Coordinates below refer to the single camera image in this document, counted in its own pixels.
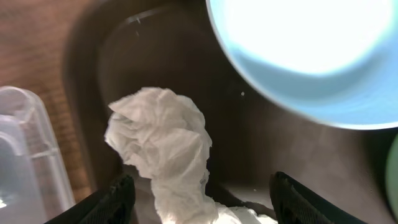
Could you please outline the white tissue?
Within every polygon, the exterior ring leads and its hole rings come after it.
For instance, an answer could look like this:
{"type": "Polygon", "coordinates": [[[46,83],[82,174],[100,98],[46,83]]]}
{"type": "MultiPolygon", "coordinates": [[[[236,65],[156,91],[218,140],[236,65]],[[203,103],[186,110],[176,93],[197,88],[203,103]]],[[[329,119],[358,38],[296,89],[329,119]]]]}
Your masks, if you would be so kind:
{"type": "Polygon", "coordinates": [[[275,223],[245,207],[226,207],[205,193],[212,140],[194,102],[145,87],[110,103],[105,141],[123,163],[150,179],[162,223],[275,223]]]}

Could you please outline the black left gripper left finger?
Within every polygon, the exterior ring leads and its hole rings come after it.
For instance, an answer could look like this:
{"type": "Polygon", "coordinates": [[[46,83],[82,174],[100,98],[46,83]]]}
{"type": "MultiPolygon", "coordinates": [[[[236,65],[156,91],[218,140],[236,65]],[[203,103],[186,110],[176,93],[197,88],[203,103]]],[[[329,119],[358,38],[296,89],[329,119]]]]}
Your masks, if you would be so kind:
{"type": "Polygon", "coordinates": [[[128,224],[135,200],[134,180],[125,174],[45,224],[128,224]]]}

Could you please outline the light blue bowl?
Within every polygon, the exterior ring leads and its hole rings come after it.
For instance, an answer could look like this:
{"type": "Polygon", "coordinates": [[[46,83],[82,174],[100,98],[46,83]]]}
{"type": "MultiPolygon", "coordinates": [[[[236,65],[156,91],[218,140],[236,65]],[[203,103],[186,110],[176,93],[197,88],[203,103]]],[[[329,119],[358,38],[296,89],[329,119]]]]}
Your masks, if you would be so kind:
{"type": "Polygon", "coordinates": [[[397,126],[397,1],[206,2],[234,69],[273,103],[345,129],[397,126]]]}

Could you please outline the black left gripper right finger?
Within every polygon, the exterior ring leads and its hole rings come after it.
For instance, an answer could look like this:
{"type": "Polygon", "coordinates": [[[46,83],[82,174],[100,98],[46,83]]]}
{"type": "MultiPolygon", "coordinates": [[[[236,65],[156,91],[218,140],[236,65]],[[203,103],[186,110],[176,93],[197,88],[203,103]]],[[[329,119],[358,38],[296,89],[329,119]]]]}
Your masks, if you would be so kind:
{"type": "Polygon", "coordinates": [[[269,192],[279,224],[365,224],[284,172],[271,176],[269,192]]]}

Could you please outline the clear plastic bin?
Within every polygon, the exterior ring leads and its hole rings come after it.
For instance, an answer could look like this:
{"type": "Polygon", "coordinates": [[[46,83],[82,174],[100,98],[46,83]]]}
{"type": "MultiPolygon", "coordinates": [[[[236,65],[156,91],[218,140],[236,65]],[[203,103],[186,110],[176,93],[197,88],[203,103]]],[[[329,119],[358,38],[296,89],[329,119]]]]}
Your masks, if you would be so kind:
{"type": "Polygon", "coordinates": [[[43,101],[1,87],[1,223],[45,223],[75,204],[43,101]]]}

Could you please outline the light green bowl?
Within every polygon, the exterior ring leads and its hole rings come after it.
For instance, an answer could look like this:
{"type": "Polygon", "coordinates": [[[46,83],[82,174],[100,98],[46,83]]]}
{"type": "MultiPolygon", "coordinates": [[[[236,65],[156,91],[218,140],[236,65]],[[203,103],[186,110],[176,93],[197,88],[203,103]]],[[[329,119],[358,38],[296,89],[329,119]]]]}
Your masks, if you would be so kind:
{"type": "Polygon", "coordinates": [[[386,160],[386,195],[391,208],[392,213],[394,214],[395,219],[397,220],[397,209],[398,209],[398,148],[397,148],[397,136],[394,138],[388,157],[386,160]]]}

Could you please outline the brown serving tray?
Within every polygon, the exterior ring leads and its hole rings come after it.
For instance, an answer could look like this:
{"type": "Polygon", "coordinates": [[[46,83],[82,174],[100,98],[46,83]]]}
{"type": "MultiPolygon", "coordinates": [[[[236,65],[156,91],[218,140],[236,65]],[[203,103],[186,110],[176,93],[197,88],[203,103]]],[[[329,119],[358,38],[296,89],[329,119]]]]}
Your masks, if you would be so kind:
{"type": "Polygon", "coordinates": [[[269,180],[285,172],[366,223],[394,223],[385,168],[395,129],[353,131],[313,123],[251,88],[224,56],[204,1],[94,1],[75,22],[63,83],[90,184],[133,176],[136,223],[158,223],[150,182],[104,140],[108,105],[145,86],[191,98],[213,145],[207,194],[274,215],[269,180]]]}

